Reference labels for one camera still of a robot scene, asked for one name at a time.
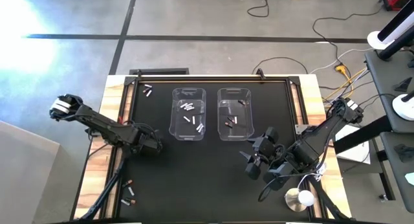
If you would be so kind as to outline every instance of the white cable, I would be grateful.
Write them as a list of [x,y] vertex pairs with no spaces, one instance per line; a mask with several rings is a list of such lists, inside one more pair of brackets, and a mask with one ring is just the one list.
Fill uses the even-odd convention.
[[[348,50],[348,51],[346,51],[346,52],[342,53],[342,54],[338,57],[338,59],[340,59],[342,56],[344,56],[344,55],[345,55],[345,54],[347,54],[348,52],[352,52],[352,51],[357,51],[357,52],[366,52],[366,51],[373,50],[373,49],[374,49],[374,48],[370,48],[370,49],[351,49],[351,50]],[[316,72],[316,71],[318,71],[318,70],[320,70],[320,69],[326,69],[326,68],[329,68],[330,66],[332,66],[333,64],[335,64],[335,63],[338,61],[338,59],[336,59],[334,62],[330,63],[329,65],[327,65],[327,66],[325,66],[325,67],[320,67],[320,68],[317,68],[317,69],[312,70],[312,72],[310,72],[309,74],[312,74],[312,73],[314,73],[314,72]]]
[[298,189],[299,189],[300,185],[302,184],[303,180],[304,180],[304,179],[306,178],[306,176],[308,176],[308,175],[322,175],[322,174],[310,173],[310,174],[304,175],[304,176],[302,177],[302,179],[300,180],[299,184],[298,184]]
[[[368,70],[368,68],[365,68],[365,70],[364,71],[362,71],[362,73],[357,77],[357,78],[355,78],[355,80],[351,83],[351,85],[353,85],[358,79],[360,79],[360,77],[366,72]],[[337,98],[339,98],[340,96],[342,95],[342,93],[340,93],[337,97],[335,97],[334,99],[332,99],[330,102],[329,102],[329,104],[332,104],[333,102],[334,102],[334,100],[336,100]]]

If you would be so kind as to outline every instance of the table leg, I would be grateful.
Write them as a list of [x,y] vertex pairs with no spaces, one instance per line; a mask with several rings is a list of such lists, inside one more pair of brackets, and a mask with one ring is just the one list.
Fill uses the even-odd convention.
[[391,124],[389,123],[388,117],[385,115],[374,120],[367,126],[362,127],[358,131],[355,131],[354,133],[351,133],[348,136],[334,142],[335,152],[336,154],[339,154],[378,136],[382,132],[391,130]]

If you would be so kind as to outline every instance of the black floor stripe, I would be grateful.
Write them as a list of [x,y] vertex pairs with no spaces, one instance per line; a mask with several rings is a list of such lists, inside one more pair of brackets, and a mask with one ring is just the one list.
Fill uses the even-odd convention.
[[[240,42],[277,42],[277,43],[315,43],[322,38],[295,37],[257,37],[257,36],[126,36],[126,40],[148,41],[240,41]],[[367,43],[367,39],[327,38],[333,43]]]
[[29,34],[28,39],[119,39],[120,35],[112,34]]
[[109,69],[109,75],[116,74],[116,70],[118,68],[119,60],[121,58],[122,48],[124,48],[125,39],[128,33],[129,24],[131,23],[132,14],[134,12],[136,0],[130,0],[127,15],[125,17],[124,26],[122,27],[120,39],[118,41],[118,45],[116,46],[114,58],[112,60],[111,68]]

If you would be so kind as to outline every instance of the clear plastic bin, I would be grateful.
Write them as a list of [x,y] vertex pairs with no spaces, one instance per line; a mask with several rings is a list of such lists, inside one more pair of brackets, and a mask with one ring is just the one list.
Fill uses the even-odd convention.
[[221,140],[247,140],[253,135],[252,94],[248,89],[222,88],[217,93],[217,101],[217,130]]
[[[193,104],[194,109],[186,111],[183,104]],[[201,131],[197,127],[203,124]],[[202,88],[176,88],[173,90],[173,107],[169,133],[177,140],[201,140],[206,131],[206,91]]]

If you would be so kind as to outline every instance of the gray floor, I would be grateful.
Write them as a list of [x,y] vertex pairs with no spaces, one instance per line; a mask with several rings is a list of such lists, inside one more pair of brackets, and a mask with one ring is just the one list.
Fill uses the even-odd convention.
[[[120,34],[130,0],[5,0],[0,47],[0,120],[27,129],[63,146],[64,165],[57,165],[36,214],[37,223],[67,220],[87,154],[88,140],[79,123],[52,121],[48,110],[57,95],[81,96],[98,109],[106,76],[118,41],[79,39],[21,39],[22,34]],[[270,16],[254,18],[246,9],[262,0],[137,0],[128,34],[318,37],[312,23],[318,17],[346,17],[371,13],[377,0],[269,0]],[[8,17],[15,12],[17,19]],[[326,37],[365,38],[380,30],[395,13],[381,11],[348,21],[320,21],[316,28]],[[339,54],[368,49],[365,44],[338,44]],[[130,69],[189,67],[192,74],[248,74],[261,60],[288,56],[309,71],[334,60],[333,47],[322,43],[248,43],[196,41],[126,41],[117,74]],[[354,74],[364,68],[363,52],[351,52],[342,61]],[[288,60],[262,66],[266,73],[303,73]],[[318,71],[320,85],[344,82],[331,68]],[[365,76],[358,84],[371,80]],[[323,90],[322,95],[329,94]],[[374,85],[357,90],[361,102],[376,94]],[[363,124],[384,114],[380,102],[365,112]],[[380,203],[383,193],[377,175],[344,175],[353,217],[364,221],[412,223],[394,180],[397,201]]]

